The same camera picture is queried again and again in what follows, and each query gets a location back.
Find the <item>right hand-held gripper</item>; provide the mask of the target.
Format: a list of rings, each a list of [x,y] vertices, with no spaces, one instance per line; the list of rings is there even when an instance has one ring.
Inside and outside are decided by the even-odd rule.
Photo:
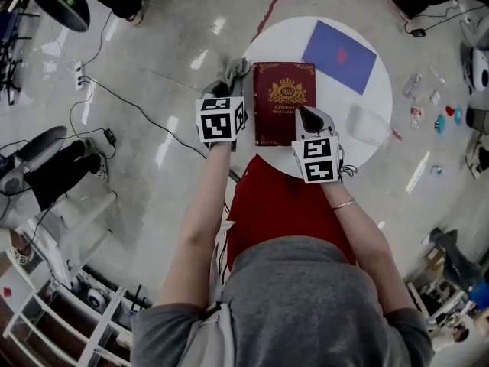
[[[338,182],[342,156],[332,118],[315,107],[299,106],[295,110],[295,134],[291,146],[304,182]]]

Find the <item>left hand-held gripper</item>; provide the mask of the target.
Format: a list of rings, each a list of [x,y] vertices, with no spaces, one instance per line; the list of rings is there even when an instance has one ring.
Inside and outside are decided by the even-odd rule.
[[[226,83],[215,80],[196,100],[196,128],[200,141],[210,149],[216,143],[230,143],[237,147],[238,135],[245,130],[248,114],[245,98],[249,97],[249,78],[236,77],[231,96],[226,96]]]

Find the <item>grey cleaning cloth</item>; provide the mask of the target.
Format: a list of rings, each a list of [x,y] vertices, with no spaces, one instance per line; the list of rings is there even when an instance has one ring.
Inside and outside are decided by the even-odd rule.
[[[228,87],[230,93],[233,92],[236,79],[242,78],[250,70],[251,63],[245,58],[230,58],[223,54],[219,58],[217,79]]]

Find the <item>maroon hardcover book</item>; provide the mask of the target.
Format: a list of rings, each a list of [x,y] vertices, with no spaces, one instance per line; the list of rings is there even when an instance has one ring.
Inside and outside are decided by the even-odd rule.
[[[296,140],[295,111],[316,106],[312,63],[253,64],[254,131],[257,146],[289,146]]]

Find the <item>person's left forearm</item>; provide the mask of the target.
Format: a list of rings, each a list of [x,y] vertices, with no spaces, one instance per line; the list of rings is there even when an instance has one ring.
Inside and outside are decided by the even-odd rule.
[[[209,300],[209,272],[215,238],[222,223],[231,144],[213,145],[186,209],[169,273],[155,302],[190,304],[203,309]]]

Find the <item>blue booklet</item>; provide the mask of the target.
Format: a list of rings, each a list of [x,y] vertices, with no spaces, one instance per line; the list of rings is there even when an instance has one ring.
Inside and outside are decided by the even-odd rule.
[[[302,60],[362,95],[377,55],[340,30],[317,21]]]

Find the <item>red skirt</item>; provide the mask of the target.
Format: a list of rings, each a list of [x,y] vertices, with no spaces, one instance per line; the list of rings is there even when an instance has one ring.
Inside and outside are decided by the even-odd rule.
[[[307,236],[335,245],[355,264],[343,228],[318,184],[284,174],[256,155],[235,188],[228,215],[227,266],[245,250],[271,239]]]

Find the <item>clear plastic bottle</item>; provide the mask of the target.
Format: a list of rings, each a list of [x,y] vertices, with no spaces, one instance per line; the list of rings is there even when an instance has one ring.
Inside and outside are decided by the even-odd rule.
[[[402,93],[407,99],[412,99],[422,81],[422,76],[418,73],[413,73],[403,87]]]

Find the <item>black mesh waste basket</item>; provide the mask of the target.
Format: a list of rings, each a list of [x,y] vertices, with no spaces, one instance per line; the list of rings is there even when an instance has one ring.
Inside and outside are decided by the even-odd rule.
[[[466,124],[484,135],[489,135],[489,110],[467,108]]]

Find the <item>white rounded device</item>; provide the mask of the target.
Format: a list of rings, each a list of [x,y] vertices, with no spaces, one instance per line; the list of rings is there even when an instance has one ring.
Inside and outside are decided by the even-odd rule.
[[[461,44],[461,66],[468,92],[472,96],[489,87],[489,42],[475,46]]]

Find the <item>grey t-shirt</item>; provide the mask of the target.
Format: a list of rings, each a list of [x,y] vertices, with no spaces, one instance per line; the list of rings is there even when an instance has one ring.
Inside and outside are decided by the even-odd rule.
[[[287,236],[235,260],[222,292],[232,367],[429,367],[432,343],[416,308],[385,314],[371,277],[331,243]],[[177,367],[208,313],[154,306],[134,328],[132,367]]]

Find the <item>grey white swivel chair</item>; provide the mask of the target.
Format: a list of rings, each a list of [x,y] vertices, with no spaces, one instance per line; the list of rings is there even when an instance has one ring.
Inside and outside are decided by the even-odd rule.
[[[21,161],[32,161],[42,155],[52,145],[63,140],[66,132],[67,128],[64,125],[49,128],[17,150],[15,156]]]

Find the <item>white desk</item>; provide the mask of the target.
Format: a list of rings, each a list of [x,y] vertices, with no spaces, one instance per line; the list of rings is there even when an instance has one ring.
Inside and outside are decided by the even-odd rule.
[[[97,221],[116,197],[113,191],[87,200],[65,196],[50,210],[29,219],[18,231],[47,262],[52,277],[71,288],[78,272],[112,234]]]

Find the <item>black router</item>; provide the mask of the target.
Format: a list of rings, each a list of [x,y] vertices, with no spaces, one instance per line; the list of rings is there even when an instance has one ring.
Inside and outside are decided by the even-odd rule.
[[[126,292],[125,298],[129,301],[129,310],[131,312],[137,313],[138,311],[147,309],[146,296],[144,294],[142,296],[140,295],[142,291],[143,287],[139,284],[135,292]]]

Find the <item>white shelf rack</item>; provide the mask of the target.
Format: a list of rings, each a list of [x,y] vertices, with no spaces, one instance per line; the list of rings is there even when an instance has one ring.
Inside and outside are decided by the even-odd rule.
[[[90,288],[109,298],[104,310],[88,301]],[[29,291],[8,321],[4,339],[34,367],[131,367],[133,319],[125,287],[105,281],[89,267],[71,288]]]

